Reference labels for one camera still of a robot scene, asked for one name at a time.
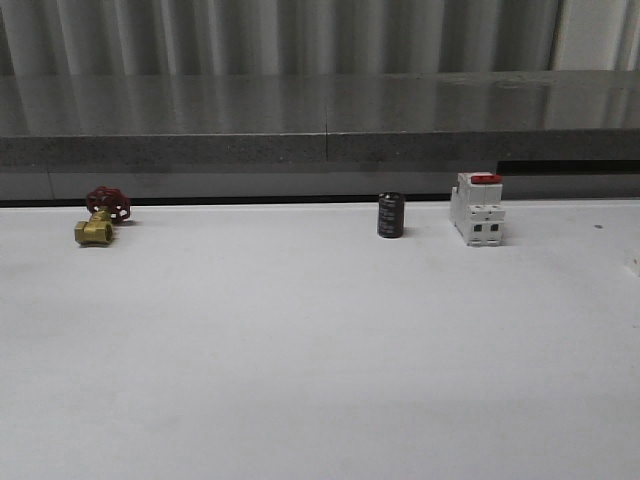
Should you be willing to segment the brass valve red handwheel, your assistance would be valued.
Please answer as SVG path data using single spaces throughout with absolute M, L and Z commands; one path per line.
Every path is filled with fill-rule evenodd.
M 74 227 L 75 241 L 81 246 L 110 245 L 114 226 L 130 218 L 131 200 L 119 189 L 99 186 L 85 197 L 90 218 Z

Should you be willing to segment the white circuit breaker red switch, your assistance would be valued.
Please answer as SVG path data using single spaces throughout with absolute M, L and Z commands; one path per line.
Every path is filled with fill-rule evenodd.
M 502 176 L 461 172 L 452 187 L 449 217 L 467 246 L 499 246 L 506 212 L 501 205 Z

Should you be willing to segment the black cylindrical capacitor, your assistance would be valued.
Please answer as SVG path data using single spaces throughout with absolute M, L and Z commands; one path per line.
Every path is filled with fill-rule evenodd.
M 404 233 L 405 197 L 398 192 L 378 195 L 377 234 L 382 238 L 395 239 Z

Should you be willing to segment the grey stone counter ledge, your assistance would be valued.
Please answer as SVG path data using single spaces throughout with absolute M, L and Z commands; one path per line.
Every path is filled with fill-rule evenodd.
M 1 198 L 100 185 L 151 202 L 449 194 L 501 174 L 508 199 L 639 193 L 634 72 L 73 75 L 1 80 Z

